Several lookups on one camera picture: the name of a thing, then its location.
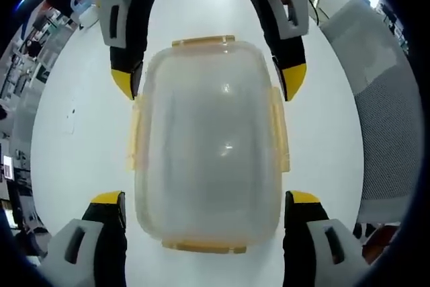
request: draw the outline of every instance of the plastic food container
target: plastic food container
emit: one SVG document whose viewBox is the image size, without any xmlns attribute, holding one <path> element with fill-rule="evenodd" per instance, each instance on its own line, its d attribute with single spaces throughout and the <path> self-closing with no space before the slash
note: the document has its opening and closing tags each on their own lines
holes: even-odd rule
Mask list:
<svg viewBox="0 0 430 287">
<path fill-rule="evenodd" d="M 262 53 L 220 36 L 156 54 L 134 104 L 129 153 L 138 221 L 163 246 L 243 253 L 272 237 L 289 157 Z"/>
</svg>

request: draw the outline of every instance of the white table surface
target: white table surface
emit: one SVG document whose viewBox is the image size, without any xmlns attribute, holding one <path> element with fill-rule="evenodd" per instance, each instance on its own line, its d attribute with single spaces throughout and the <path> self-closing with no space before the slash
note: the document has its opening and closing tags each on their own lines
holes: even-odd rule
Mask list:
<svg viewBox="0 0 430 287">
<path fill-rule="evenodd" d="M 218 34 L 234 34 L 260 48 L 271 80 L 279 86 L 249 0 L 156 0 L 144 71 L 151 57 L 170 47 L 172 40 Z M 294 100 L 285 103 L 291 172 L 283 176 L 283 189 L 317 195 L 329 216 L 352 230 L 363 179 L 353 94 L 333 49 L 315 24 L 304 37 L 304 47 L 308 63 L 304 84 Z M 109 57 L 98 24 L 75 32 L 42 94 L 31 163 L 36 208 L 47 229 L 56 234 L 72 218 L 81 218 L 94 196 L 123 190 L 129 286 L 281 286 L 283 215 L 275 237 L 248 248 L 244 255 L 163 249 L 140 228 L 134 210 L 134 174 L 126 170 L 125 162 L 132 102 L 115 86 Z"/>
</svg>

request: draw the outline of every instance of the chair backrest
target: chair backrest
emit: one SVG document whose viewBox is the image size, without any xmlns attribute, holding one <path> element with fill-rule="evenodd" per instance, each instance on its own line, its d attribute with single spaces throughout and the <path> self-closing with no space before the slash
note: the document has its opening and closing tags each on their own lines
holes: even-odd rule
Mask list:
<svg viewBox="0 0 430 287">
<path fill-rule="evenodd" d="M 364 179 L 358 222 L 398 222 L 423 161 L 423 115 L 415 76 L 388 26 L 351 0 L 321 26 L 355 96 Z"/>
</svg>

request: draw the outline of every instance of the transparent plastic container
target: transparent plastic container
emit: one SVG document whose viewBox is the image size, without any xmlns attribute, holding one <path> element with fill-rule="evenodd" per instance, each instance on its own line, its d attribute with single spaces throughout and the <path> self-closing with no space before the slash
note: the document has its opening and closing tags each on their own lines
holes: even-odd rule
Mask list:
<svg viewBox="0 0 430 287">
<path fill-rule="evenodd" d="M 274 234 L 288 147 L 279 89 L 253 45 L 220 36 L 156 54 L 132 133 L 137 218 L 165 247 L 242 253 Z"/>
</svg>

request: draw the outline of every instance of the container lid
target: container lid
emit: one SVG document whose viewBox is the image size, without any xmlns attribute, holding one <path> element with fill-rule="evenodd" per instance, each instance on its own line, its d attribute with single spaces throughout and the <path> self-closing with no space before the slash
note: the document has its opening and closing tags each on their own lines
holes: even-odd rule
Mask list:
<svg viewBox="0 0 430 287">
<path fill-rule="evenodd" d="M 146 232 L 170 247 L 212 249 L 274 233 L 282 194 L 274 128 L 284 115 L 274 117 L 261 51 L 232 36 L 174 42 L 150 62 L 136 107 L 136 213 Z"/>
</svg>

